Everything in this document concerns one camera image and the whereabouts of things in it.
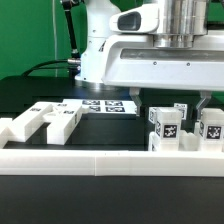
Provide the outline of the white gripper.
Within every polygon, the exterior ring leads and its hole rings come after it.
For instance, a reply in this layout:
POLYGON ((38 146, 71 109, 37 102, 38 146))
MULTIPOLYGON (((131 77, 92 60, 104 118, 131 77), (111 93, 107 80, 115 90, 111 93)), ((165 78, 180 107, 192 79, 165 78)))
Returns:
POLYGON ((102 80, 131 87, 137 116, 140 88, 201 91, 196 105, 200 120, 211 91, 224 91, 224 33, 197 36, 189 49, 156 48, 149 35, 113 35, 103 49, 102 80))

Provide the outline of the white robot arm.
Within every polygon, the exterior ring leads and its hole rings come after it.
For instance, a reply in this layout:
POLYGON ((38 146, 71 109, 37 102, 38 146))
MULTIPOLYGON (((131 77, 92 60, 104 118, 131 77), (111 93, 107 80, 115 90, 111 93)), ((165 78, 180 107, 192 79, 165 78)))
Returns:
POLYGON ((143 0, 120 11, 110 0, 84 0, 88 44, 77 80, 96 89, 196 90, 201 110, 224 91, 224 27, 207 27, 209 0, 143 0))

